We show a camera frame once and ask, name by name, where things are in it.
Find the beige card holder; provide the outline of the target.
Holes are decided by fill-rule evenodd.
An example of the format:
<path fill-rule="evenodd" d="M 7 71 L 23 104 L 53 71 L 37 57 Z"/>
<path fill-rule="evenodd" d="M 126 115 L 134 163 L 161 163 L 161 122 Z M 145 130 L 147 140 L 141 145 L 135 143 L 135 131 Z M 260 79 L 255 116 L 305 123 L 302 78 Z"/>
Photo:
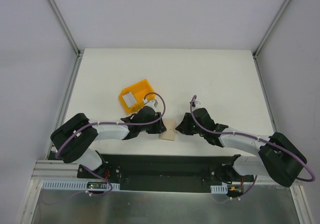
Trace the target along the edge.
<path fill-rule="evenodd" d="M 164 119 L 166 131 L 159 135 L 159 139 L 166 141 L 175 141 L 176 135 L 176 121 L 173 119 Z"/>

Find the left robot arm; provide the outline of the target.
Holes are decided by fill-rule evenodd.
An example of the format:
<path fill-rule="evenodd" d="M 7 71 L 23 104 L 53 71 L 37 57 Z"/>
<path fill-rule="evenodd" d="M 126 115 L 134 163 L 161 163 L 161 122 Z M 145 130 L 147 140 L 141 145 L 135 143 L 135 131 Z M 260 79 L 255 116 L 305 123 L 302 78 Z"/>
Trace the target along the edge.
<path fill-rule="evenodd" d="M 163 133 L 167 130 L 163 115 L 149 106 L 118 122 L 92 121 L 78 113 L 51 134 L 50 139 L 57 150 L 55 157 L 64 163 L 82 165 L 94 178 L 101 178 L 106 172 L 105 161 L 97 151 L 90 149 L 91 144 L 99 140 L 130 140 L 141 132 Z"/>

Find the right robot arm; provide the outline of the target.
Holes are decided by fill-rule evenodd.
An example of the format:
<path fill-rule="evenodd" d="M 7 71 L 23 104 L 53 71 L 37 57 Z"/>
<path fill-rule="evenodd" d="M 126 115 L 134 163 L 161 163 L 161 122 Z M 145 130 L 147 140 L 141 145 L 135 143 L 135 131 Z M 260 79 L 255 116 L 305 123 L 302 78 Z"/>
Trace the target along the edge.
<path fill-rule="evenodd" d="M 234 155 L 227 164 L 225 176 L 230 181 L 237 181 L 245 175 L 268 176 L 276 183 L 290 187 L 307 163 L 283 134 L 275 132 L 271 136 L 258 136 L 237 131 L 215 123 L 206 108 L 185 113 L 176 131 L 184 135 L 198 134 L 213 146 L 248 153 L 248 156 Z"/>

